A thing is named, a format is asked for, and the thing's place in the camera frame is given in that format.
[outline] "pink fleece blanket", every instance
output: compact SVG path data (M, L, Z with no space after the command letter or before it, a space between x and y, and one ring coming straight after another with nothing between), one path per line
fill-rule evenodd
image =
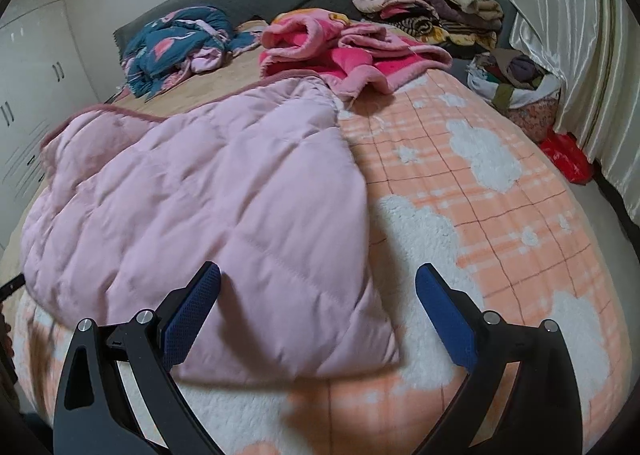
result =
M453 63L440 47L316 8L278 16L262 33L262 45L261 77L314 70L342 101L357 98L368 84L391 94L428 69L449 69Z
M59 323L129 321L225 273L183 380L333 377L398 361L367 267L364 178L308 72L169 118L98 105L45 140L22 268Z

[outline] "mattress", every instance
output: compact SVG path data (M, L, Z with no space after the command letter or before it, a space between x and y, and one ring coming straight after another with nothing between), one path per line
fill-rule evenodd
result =
M149 102L118 105L167 116L257 80L257 52ZM580 390L584 443L600 438L629 393L631 353L620 302L598 244L561 175L510 121L451 75L430 70L391 96L336 99L344 138L369 193L370 268L398 327L402 363L381 374L269 388L179 383L229 454L409 454L465 376L412 294L415 269L434 263L511 323L552 317L566 338ZM20 227L0 263L18 272ZM71 331L27 294L15 316L15 364L25 393L52 421ZM128 365L124 384L142 430L162 443ZM508 366L476 441L489 437L516 366Z

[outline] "blue gripper pad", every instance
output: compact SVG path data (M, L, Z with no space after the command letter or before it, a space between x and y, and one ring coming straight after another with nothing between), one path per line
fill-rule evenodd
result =
M220 269L215 263L200 276L164 330L162 365L169 371L183 363L204 320L220 294Z
M442 277L433 266L432 272L429 266L431 264L421 266L415 274L418 299L427 311L451 361L459 367L465 367L467 372L472 372L478 362L475 334L442 286L442 283L446 285Z

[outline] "curtain fold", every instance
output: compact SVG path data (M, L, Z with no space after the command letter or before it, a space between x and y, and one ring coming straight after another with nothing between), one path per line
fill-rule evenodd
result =
M570 131L640 224L640 25L625 0L511 0L511 45L562 82Z

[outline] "door handle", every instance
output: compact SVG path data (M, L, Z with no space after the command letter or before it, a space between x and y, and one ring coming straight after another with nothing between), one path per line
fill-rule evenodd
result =
M6 116L6 112L4 111L4 104L0 106L0 110L2 110L2 115L4 115L4 121L6 122L6 125L9 126L9 118Z
M11 110L11 106L9 106L9 101L5 102L6 104L6 109L9 111L9 115L11 115L11 122L13 122L15 120L14 117L14 112L12 112Z

